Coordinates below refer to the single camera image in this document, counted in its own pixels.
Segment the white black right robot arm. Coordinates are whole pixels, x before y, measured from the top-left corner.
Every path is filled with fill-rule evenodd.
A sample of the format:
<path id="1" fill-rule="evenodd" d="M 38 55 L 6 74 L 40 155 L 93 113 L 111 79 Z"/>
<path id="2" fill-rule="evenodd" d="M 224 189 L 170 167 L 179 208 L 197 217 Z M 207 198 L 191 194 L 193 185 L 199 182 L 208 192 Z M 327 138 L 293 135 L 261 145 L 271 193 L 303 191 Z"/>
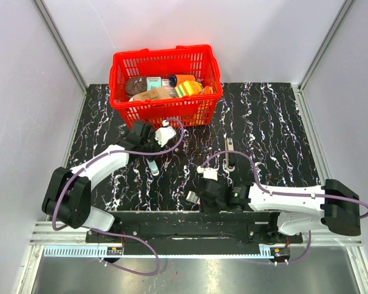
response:
<path id="1" fill-rule="evenodd" d="M 203 179 L 196 195 L 207 214 L 276 212 L 266 228 L 267 237 L 275 243 L 287 236 L 325 228 L 342 236 L 361 234 L 359 197 L 336 179 L 312 187 L 260 187 L 249 181 L 228 186 Z"/>

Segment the red white staple box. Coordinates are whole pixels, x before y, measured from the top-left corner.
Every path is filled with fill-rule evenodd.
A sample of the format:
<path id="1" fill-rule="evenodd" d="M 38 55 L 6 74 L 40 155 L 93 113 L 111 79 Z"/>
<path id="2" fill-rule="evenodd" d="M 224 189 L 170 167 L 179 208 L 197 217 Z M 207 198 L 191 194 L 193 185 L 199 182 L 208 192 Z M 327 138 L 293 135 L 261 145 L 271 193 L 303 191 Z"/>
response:
<path id="1" fill-rule="evenodd" d="M 186 196 L 186 201 L 193 204 L 200 204 L 200 198 L 196 195 L 194 191 L 189 191 Z"/>

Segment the white silver staple remover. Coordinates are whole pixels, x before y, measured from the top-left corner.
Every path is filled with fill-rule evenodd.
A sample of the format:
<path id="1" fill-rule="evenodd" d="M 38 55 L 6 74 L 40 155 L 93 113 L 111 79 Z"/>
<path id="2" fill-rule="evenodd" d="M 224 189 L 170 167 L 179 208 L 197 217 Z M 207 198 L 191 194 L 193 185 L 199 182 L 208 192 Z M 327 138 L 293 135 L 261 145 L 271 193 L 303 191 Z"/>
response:
<path id="1" fill-rule="evenodd" d="M 159 168 L 155 160 L 147 159 L 148 167 L 153 176 L 159 175 Z"/>

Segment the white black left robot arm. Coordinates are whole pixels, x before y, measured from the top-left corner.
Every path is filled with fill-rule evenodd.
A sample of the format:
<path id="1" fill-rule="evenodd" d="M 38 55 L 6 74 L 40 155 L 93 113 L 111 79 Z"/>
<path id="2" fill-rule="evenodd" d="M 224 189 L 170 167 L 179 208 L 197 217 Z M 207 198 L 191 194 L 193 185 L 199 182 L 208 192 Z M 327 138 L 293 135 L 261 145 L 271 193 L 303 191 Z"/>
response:
<path id="1" fill-rule="evenodd" d="M 98 156 L 74 167 L 54 170 L 42 202 L 42 211 L 71 228 L 87 227 L 99 230 L 107 242 L 120 236 L 121 228 L 110 213 L 91 205 L 92 190 L 114 171 L 126 167 L 137 154 L 162 150 L 155 139 L 156 130 L 147 122 L 136 121 L 132 129 Z"/>

